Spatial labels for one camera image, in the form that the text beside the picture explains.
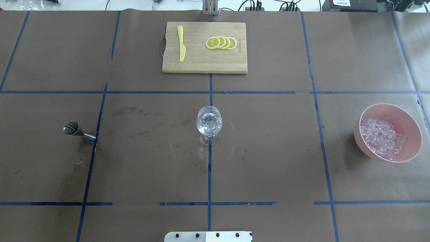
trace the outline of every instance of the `wooden cutting board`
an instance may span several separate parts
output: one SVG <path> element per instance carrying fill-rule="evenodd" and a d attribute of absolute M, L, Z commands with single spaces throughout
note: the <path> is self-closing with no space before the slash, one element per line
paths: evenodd
<path fill-rule="evenodd" d="M 183 62 L 179 61 L 178 25 L 184 27 L 184 45 L 187 48 Z M 236 48 L 206 48 L 206 40 L 218 35 L 235 38 L 238 42 Z M 245 23 L 167 22 L 162 70 L 175 73 L 246 74 L 248 63 Z"/>

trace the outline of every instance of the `plastic bag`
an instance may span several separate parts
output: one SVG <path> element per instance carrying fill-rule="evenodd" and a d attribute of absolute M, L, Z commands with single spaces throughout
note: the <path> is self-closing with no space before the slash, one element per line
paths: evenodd
<path fill-rule="evenodd" d="M 56 11 L 57 4 L 46 0 L 21 0 L 17 10 Z"/>

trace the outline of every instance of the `metal jigger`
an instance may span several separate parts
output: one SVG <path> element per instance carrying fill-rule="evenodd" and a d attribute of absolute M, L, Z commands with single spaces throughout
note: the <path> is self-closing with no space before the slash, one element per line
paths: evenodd
<path fill-rule="evenodd" d="M 79 135 L 84 137 L 86 141 L 89 141 L 89 143 L 94 143 L 95 141 L 95 135 L 92 133 L 84 133 L 76 121 L 67 122 L 64 125 L 63 130 L 68 136 Z"/>

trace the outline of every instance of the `lemon slice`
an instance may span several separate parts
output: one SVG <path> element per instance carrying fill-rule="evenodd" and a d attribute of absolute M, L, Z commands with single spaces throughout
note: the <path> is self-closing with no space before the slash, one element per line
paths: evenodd
<path fill-rule="evenodd" d="M 224 37 L 225 41 L 225 45 L 223 47 L 218 47 L 219 49 L 223 49 L 225 50 L 226 48 L 228 48 L 230 46 L 230 38 L 229 37 Z"/>
<path fill-rule="evenodd" d="M 221 41 L 221 44 L 218 46 L 217 49 L 221 49 L 227 44 L 227 38 L 224 36 L 217 36 L 217 38 Z"/>
<path fill-rule="evenodd" d="M 210 37 L 206 40 L 206 48 L 213 50 L 220 46 L 221 40 L 218 37 Z"/>
<path fill-rule="evenodd" d="M 229 45 L 229 47 L 227 47 L 227 49 L 232 50 L 232 49 L 236 48 L 237 40 L 233 37 L 229 37 L 228 40 L 230 41 L 230 45 Z"/>

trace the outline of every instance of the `pink bowl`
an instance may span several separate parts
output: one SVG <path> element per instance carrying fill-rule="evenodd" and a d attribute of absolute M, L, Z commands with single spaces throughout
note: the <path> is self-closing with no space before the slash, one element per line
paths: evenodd
<path fill-rule="evenodd" d="M 377 118 L 390 117 L 391 123 L 394 125 L 394 130 L 401 135 L 407 136 L 407 140 L 402 150 L 398 155 L 396 155 L 394 161 L 389 161 L 378 156 L 366 145 L 360 132 L 360 122 L 362 117 L 368 117 L 371 115 Z M 392 163 L 402 163 L 412 160 L 421 151 L 421 147 L 423 145 L 421 130 L 415 119 L 405 110 L 388 103 L 374 104 L 364 110 L 355 125 L 354 138 L 360 150 L 368 157 Z"/>

